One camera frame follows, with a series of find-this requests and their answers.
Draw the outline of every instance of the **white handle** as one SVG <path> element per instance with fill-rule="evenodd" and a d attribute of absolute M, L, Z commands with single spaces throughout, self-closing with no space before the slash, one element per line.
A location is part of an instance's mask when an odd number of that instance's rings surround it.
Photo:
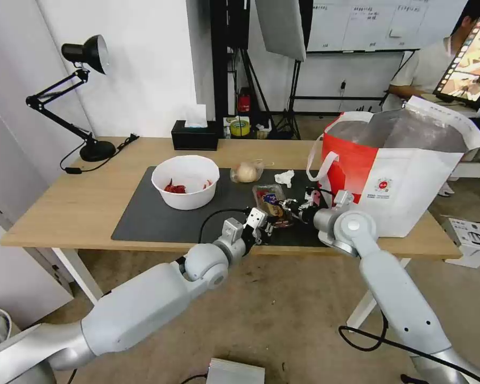
<path fill-rule="evenodd" d="M 308 156 L 308 165 L 306 166 L 306 174 L 308 175 L 309 181 L 320 181 L 320 180 L 322 180 L 324 177 L 327 176 L 327 173 L 328 173 L 329 168 L 331 167 L 332 163 L 335 160 L 339 160 L 339 158 L 340 158 L 338 156 L 338 154 L 334 153 L 333 151 L 329 152 L 327 154 L 327 156 L 325 157 L 324 162 L 322 163 L 322 166 L 318 170 L 318 173 L 317 173 L 316 177 L 311 176 L 311 173 L 309 172 L 309 170 L 311 168 L 311 164 L 313 163 L 313 159 L 315 158 L 315 153 L 316 153 L 316 150 L 317 150 L 318 145 L 320 143 L 320 139 L 323 138 L 323 136 L 324 135 L 321 134 L 318 137 L 318 139 L 315 140 L 315 143 L 313 144 L 311 152 L 309 153 L 309 156 Z"/>

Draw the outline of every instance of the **white box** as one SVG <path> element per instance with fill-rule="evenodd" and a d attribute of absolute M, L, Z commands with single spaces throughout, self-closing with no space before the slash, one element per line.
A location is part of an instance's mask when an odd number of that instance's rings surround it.
<path fill-rule="evenodd" d="M 478 268 L 480 266 L 480 224 L 448 218 L 443 228 L 462 252 L 460 259 L 445 260 L 450 264 Z"/>
<path fill-rule="evenodd" d="M 206 384 L 263 384 L 265 368 L 213 358 Z"/>

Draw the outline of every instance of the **white shirt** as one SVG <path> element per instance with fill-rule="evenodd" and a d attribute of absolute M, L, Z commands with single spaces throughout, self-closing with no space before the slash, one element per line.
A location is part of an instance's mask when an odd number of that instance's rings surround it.
<path fill-rule="evenodd" d="M 447 37 L 416 51 L 389 84 L 395 86 L 412 85 L 420 91 L 432 93 L 450 66 L 454 56 L 451 39 Z M 394 110 L 401 107 L 402 99 L 389 94 L 382 110 Z"/>

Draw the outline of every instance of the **black tissue box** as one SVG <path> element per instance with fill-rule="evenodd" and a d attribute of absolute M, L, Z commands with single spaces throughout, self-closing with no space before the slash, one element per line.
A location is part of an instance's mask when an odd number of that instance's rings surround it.
<path fill-rule="evenodd" d="M 171 134 L 175 150 L 217 150 L 217 122 L 209 121 L 205 128 L 185 128 L 184 120 L 176 120 Z"/>

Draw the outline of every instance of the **person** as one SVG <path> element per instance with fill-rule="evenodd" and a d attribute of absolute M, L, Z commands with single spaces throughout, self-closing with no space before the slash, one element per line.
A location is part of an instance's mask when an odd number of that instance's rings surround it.
<path fill-rule="evenodd" d="M 433 93 L 479 17 L 480 0 L 470 0 L 455 32 L 416 51 L 391 80 L 382 110 L 400 109 L 403 101 L 412 96 L 422 97 L 423 94 Z"/>

